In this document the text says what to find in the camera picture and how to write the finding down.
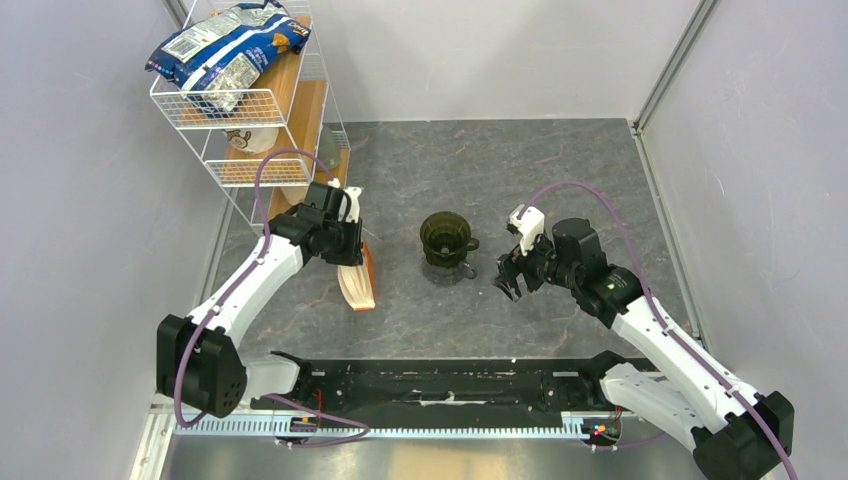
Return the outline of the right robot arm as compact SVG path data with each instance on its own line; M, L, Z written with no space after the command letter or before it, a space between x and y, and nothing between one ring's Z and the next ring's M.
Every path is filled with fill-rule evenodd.
M608 262L586 219L557 222L550 232L531 208L506 228L518 244L497 260L494 284L518 300L544 285L567 289L580 309L636 347L660 373L651 379L612 352L596 355L577 382L588 408L629 410L674 438L708 479L760 479L790 461L795 410L778 391L760 393L714 359L629 269Z

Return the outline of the dark green coffee dripper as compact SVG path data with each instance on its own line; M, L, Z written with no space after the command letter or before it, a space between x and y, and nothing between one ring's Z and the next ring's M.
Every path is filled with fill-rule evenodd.
M461 215L441 211L429 215L419 229L425 261L434 267L456 269L469 252L479 248L471 226Z

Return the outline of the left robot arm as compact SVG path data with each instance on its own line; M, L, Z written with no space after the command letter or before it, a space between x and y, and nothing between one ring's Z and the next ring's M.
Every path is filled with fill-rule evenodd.
M246 260L208 299L184 316L167 315L156 333L155 386L177 410L217 418L243 401L276 396L290 408L314 393L302 360L284 353L242 354L250 325L283 284L318 258L360 267L365 258L360 187L313 182L303 202L268 220Z

